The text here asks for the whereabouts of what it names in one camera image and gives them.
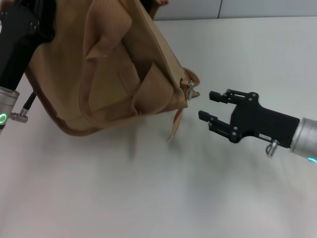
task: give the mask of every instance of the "blue indicator light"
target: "blue indicator light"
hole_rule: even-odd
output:
[[[309,161],[311,162],[314,162],[314,163],[317,163],[317,160],[316,159],[313,159],[313,158],[307,158]]]

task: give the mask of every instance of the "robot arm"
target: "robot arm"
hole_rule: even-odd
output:
[[[209,130],[238,143],[246,136],[270,142],[266,148],[269,157],[278,146],[291,148],[291,152],[315,162],[317,158],[317,121],[294,118],[263,108],[257,93],[242,93],[228,89],[223,95],[210,92],[210,100],[237,105],[230,124],[203,111],[199,118],[209,123]]]
[[[27,122],[32,93],[21,113],[12,113],[16,90],[36,48],[53,40],[55,0],[15,0],[0,11],[0,134],[9,118]]]

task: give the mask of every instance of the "tan canvas bag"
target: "tan canvas bag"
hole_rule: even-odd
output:
[[[152,0],[148,11],[142,2],[56,1],[55,38],[37,48],[26,75],[65,133],[89,135],[178,110],[174,135],[189,94],[199,96],[190,92],[198,77],[180,65],[152,20],[166,0]]]

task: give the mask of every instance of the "green indicator light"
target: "green indicator light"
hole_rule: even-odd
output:
[[[4,123],[6,121],[6,114],[5,113],[2,113],[0,115],[0,124]]]

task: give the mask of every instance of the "white table surface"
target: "white table surface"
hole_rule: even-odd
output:
[[[158,22],[200,77],[177,132],[174,113],[84,138],[63,134],[38,100],[0,137],[1,238],[317,237],[317,164],[267,143],[231,144],[198,119],[229,122],[209,91],[255,91],[267,108],[317,119],[317,18]],[[31,92],[23,79],[16,110]]]

